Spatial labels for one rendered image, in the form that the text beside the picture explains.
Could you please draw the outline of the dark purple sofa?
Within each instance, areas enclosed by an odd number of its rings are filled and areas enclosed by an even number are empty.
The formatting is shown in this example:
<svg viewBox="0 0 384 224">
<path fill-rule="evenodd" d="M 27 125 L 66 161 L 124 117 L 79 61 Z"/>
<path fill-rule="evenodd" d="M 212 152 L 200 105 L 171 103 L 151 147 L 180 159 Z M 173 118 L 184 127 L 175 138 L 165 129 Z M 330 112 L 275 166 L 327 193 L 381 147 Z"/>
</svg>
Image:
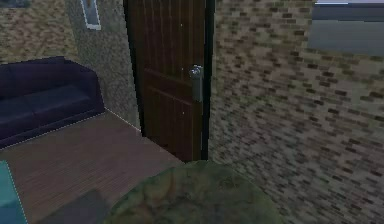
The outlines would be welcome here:
<svg viewBox="0 0 384 224">
<path fill-rule="evenodd" d="M 105 111 L 95 71 L 63 56 L 0 64 L 0 150 Z"/>
</svg>

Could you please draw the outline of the dark brown wooden door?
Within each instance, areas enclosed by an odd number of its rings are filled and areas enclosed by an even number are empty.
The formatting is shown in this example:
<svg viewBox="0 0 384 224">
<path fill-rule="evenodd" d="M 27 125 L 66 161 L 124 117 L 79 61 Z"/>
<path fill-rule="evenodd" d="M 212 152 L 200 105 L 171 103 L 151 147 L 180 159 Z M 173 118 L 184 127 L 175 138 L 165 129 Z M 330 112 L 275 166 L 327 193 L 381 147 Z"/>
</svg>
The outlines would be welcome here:
<svg viewBox="0 0 384 224">
<path fill-rule="evenodd" d="M 208 158 L 215 0 L 123 0 L 141 133 L 183 162 Z M 204 69 L 203 101 L 189 71 Z"/>
</svg>

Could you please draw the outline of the dark framed wall picture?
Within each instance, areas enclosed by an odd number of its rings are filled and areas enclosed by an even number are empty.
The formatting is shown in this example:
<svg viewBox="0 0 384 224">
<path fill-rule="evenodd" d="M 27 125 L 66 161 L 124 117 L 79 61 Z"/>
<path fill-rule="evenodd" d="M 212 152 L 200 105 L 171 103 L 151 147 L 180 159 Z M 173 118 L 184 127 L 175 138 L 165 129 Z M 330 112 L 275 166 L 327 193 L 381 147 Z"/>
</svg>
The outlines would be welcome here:
<svg viewBox="0 0 384 224">
<path fill-rule="evenodd" d="M 31 0 L 0 0 L 0 8 L 28 8 Z"/>
</svg>

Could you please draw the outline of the white framed wall picture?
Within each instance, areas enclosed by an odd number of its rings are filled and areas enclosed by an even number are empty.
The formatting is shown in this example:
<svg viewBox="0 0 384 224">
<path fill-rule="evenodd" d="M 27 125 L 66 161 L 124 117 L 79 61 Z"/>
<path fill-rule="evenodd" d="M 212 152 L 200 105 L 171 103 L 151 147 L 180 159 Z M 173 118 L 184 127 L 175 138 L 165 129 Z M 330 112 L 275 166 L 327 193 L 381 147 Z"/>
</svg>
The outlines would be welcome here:
<svg viewBox="0 0 384 224">
<path fill-rule="evenodd" d="M 100 30 L 101 24 L 100 24 L 98 9 L 97 9 L 97 1 L 96 0 L 80 0 L 80 2 L 83 10 L 86 27 L 88 29 Z"/>
</svg>

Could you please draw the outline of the teal flat object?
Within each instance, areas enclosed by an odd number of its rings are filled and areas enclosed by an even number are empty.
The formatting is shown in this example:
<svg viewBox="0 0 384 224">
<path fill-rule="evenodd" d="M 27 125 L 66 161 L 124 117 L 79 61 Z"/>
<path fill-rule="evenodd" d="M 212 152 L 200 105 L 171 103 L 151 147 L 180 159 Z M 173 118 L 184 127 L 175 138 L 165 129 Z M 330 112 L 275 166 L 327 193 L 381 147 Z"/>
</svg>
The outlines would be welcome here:
<svg viewBox="0 0 384 224">
<path fill-rule="evenodd" d="M 28 224 L 6 161 L 0 161 L 0 224 Z"/>
</svg>

